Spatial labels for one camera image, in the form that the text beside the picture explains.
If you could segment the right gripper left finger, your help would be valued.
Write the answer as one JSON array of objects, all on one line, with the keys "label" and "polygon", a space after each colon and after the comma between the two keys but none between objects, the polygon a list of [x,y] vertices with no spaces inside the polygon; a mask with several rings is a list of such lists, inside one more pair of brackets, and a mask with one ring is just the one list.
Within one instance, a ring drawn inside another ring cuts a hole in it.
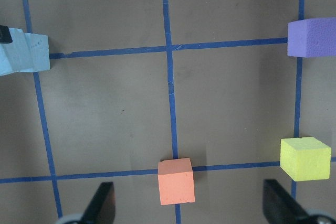
[{"label": "right gripper left finger", "polygon": [[113,182],[101,183],[82,214],[61,217],[56,223],[114,223],[116,199]]}]

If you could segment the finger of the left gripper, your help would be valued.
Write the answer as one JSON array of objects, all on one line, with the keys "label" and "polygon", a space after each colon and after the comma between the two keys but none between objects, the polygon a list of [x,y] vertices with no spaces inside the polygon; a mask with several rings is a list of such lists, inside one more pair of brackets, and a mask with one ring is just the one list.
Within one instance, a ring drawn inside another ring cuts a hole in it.
[{"label": "finger of the left gripper", "polygon": [[1,44],[10,44],[12,43],[12,37],[11,33],[9,31],[9,28],[4,25],[0,25],[0,43]]}]

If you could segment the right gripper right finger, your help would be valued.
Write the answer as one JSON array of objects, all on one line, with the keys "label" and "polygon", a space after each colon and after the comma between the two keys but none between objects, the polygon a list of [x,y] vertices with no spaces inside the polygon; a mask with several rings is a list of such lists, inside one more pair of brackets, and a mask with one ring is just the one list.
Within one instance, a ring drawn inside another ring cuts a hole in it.
[{"label": "right gripper right finger", "polygon": [[265,179],[262,190],[263,214],[268,223],[335,223],[329,215],[304,210],[275,179]]}]

